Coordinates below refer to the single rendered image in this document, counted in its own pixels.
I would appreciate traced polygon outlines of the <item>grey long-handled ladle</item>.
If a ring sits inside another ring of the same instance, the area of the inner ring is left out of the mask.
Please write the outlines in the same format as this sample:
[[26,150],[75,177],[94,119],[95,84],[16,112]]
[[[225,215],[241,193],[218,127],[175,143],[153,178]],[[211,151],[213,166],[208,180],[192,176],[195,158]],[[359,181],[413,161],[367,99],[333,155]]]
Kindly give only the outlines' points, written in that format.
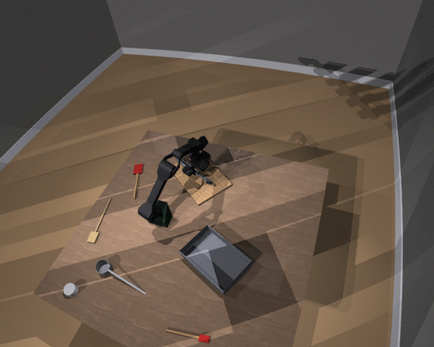
[[121,280],[123,280],[124,282],[128,283],[130,286],[132,286],[133,288],[135,288],[136,290],[142,292],[143,294],[146,294],[145,292],[143,292],[142,290],[140,290],[138,287],[136,287],[135,285],[131,284],[130,282],[128,282],[126,279],[116,275],[114,272],[111,271],[112,266],[109,263],[109,261],[107,260],[99,260],[98,263],[95,266],[95,269],[97,272],[99,272],[99,274],[101,275],[107,275],[108,273],[112,273],[115,276],[117,276],[118,278],[120,278]]

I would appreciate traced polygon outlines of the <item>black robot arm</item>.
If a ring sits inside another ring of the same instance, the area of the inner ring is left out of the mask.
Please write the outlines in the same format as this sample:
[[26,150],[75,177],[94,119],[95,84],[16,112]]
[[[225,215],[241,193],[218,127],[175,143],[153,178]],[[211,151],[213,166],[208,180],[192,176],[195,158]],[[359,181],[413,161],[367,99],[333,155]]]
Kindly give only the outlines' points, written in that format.
[[[191,158],[196,159],[200,156],[200,150],[203,150],[208,144],[207,138],[203,135],[198,140],[194,137],[188,140],[188,143],[174,149],[172,153],[166,155],[160,162],[157,170],[157,181],[152,188],[152,191],[147,201],[142,204],[138,209],[138,214],[144,219],[153,223],[155,218],[159,218],[161,207],[156,205],[165,185],[166,181],[172,178],[177,170],[180,168],[180,161],[185,155],[190,155]],[[172,163],[166,161],[168,158],[175,157],[178,159],[178,165],[174,166]],[[198,167],[200,171],[204,171],[209,166],[209,159],[200,157],[200,160],[195,162],[194,166]]]

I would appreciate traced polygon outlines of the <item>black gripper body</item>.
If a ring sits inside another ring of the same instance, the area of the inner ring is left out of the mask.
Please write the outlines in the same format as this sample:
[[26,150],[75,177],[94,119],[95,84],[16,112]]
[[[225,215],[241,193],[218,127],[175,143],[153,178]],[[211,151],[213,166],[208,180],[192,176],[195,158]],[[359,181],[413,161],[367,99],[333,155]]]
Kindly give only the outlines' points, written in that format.
[[196,159],[193,159],[193,158],[191,158],[190,156],[189,156],[189,158],[191,159],[190,160],[190,163],[191,163],[191,166],[189,167],[189,166],[185,166],[183,169],[182,169],[182,172],[183,173],[185,173],[187,176],[191,176],[193,173],[194,173],[194,169],[195,169],[195,166],[194,166],[194,164],[195,164],[195,162],[197,162],[198,160],[200,160],[200,157],[202,157],[203,158],[203,160],[205,159],[210,159],[211,158],[211,155],[209,154],[209,153],[207,153],[206,151],[202,151],[201,153],[200,153],[200,156],[198,157],[198,158],[196,158]]

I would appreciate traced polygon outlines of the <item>light brown wooden board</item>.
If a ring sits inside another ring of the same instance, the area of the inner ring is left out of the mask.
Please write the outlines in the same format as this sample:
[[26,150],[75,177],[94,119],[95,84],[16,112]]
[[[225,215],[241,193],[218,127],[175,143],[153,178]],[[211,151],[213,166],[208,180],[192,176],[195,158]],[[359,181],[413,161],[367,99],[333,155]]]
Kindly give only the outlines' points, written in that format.
[[182,172],[184,168],[182,164],[174,175],[198,206],[232,186],[217,167],[211,161],[209,162],[209,166],[204,171],[200,171],[198,167],[195,169],[201,176],[211,180],[212,184],[206,184],[206,181],[198,175],[187,176]]

